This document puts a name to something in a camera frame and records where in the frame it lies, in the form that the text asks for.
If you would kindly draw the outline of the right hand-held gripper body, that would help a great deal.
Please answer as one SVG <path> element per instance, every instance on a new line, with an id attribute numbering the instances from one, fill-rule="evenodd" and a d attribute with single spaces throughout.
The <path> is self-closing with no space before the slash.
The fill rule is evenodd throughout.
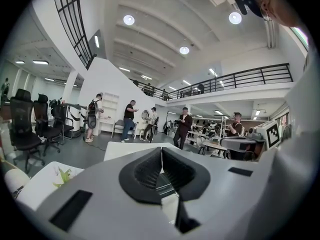
<path id="1" fill-rule="evenodd" d="M 221 138 L 219 143 L 228 151 L 230 160 L 258 160 L 261 154 L 277 147 L 281 136 L 275 121 L 251 127 L 246 134 Z"/>

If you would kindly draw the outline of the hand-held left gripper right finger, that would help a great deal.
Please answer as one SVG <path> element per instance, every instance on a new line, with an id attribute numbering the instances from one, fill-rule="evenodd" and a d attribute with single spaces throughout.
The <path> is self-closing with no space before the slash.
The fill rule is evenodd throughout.
<path id="1" fill-rule="evenodd" d="M 184 202 L 197 200 L 202 196 L 210 184 L 210 173 L 201 164 L 167 147 L 162 148 L 162 168 L 178 194 L 175 227 L 181 233 L 187 233 L 201 224 L 189 217 Z"/>

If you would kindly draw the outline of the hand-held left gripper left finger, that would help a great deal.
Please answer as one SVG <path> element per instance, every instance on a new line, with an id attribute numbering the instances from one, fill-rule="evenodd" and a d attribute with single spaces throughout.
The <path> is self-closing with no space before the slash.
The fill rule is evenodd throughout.
<path id="1" fill-rule="evenodd" d="M 119 173 L 119 184 L 136 202 L 160 205 L 161 197 L 156 186 L 161 170 L 162 148 L 156 147 L 126 164 Z"/>

